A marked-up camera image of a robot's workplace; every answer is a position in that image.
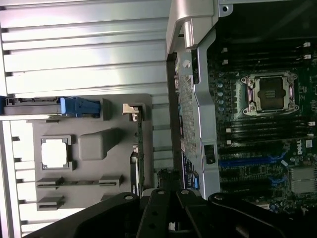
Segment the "black pcie slot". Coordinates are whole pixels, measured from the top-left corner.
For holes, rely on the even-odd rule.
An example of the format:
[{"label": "black pcie slot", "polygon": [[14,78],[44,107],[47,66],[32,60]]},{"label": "black pcie slot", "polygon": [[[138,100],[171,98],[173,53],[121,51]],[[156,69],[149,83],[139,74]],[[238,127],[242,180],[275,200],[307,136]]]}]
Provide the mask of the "black pcie slot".
[{"label": "black pcie slot", "polygon": [[247,191],[222,191],[224,193],[231,193],[233,194],[236,198],[243,199],[246,197],[272,197],[273,196],[273,191],[269,189],[251,189]]},{"label": "black pcie slot", "polygon": [[255,188],[269,189],[272,182],[269,179],[245,180],[237,182],[221,182],[220,187],[226,191],[243,191]]},{"label": "black pcie slot", "polygon": [[239,198],[250,196],[272,196],[271,181],[269,179],[248,180],[238,182],[222,182],[220,187],[223,192],[231,193]]},{"label": "black pcie slot", "polygon": [[222,178],[237,178],[240,175],[239,169],[227,169],[223,171],[219,171],[220,177]]},{"label": "black pcie slot", "polygon": [[218,153],[221,155],[231,155],[231,154],[243,154],[243,153],[251,153],[251,152],[261,152],[269,153],[268,148],[274,151],[274,149],[280,148],[280,143],[264,143],[261,145],[251,145],[251,146],[231,146],[231,147],[223,147],[218,149]]}]

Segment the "pcie slot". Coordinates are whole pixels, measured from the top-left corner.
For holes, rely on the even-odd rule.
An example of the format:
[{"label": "pcie slot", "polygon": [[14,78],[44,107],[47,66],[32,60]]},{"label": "pcie slot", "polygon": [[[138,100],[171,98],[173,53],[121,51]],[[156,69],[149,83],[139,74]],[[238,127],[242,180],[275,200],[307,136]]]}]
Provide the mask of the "pcie slot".
[{"label": "pcie slot", "polygon": [[250,189],[248,191],[235,191],[228,192],[234,194],[237,198],[245,198],[245,197],[272,197],[273,190],[269,189]]},{"label": "pcie slot", "polygon": [[245,181],[233,181],[233,182],[221,182],[220,187],[226,191],[243,191],[255,188],[270,189],[271,181],[267,178],[259,180],[245,180]]},{"label": "pcie slot", "polygon": [[239,197],[272,195],[269,179],[247,180],[220,183],[221,190]]},{"label": "pcie slot", "polygon": [[219,160],[218,164],[221,167],[237,167],[237,166],[247,166],[247,165],[262,165],[276,163],[277,159],[272,157],[253,157],[253,158],[243,158],[234,160]]},{"label": "pcie slot", "polygon": [[239,169],[227,169],[219,171],[220,177],[222,178],[237,178],[240,175]]},{"label": "pcie slot", "polygon": [[221,147],[218,149],[218,153],[221,155],[232,155],[232,154],[243,154],[251,152],[261,152],[267,153],[267,148],[270,147],[271,151],[274,151],[275,148],[280,148],[280,143],[264,143],[261,145],[249,145],[249,146],[231,146],[231,147]]}]

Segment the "screw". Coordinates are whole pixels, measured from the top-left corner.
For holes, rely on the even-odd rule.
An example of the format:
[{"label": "screw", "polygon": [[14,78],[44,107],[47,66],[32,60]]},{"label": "screw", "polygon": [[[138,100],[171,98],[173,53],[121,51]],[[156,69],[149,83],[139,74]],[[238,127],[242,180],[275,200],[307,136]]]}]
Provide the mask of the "screw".
[{"label": "screw", "polygon": [[214,198],[215,198],[216,200],[223,200],[223,199],[224,199],[223,195],[220,195],[220,194],[216,194],[216,195],[214,196]]},{"label": "screw", "polygon": [[188,190],[183,190],[183,191],[181,191],[181,193],[184,194],[184,195],[187,195],[189,193],[189,191]]}]

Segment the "motherboard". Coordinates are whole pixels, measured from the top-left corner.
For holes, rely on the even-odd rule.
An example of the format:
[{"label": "motherboard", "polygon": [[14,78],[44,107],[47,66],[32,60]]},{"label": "motherboard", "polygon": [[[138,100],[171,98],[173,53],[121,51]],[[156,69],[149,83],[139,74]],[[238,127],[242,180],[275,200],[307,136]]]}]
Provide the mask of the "motherboard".
[{"label": "motherboard", "polygon": [[222,40],[208,67],[221,191],[275,213],[317,208],[317,43]]}]

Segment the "mounting hole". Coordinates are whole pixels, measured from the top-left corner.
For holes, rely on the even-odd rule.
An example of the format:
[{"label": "mounting hole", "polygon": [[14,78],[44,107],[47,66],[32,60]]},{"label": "mounting hole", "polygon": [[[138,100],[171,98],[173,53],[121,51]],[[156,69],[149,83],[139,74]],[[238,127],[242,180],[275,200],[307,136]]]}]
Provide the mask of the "mounting hole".
[{"label": "mounting hole", "polygon": [[150,229],[155,229],[155,228],[156,228],[156,225],[155,225],[154,223],[151,223],[151,224],[149,224],[149,228],[150,228]]}]

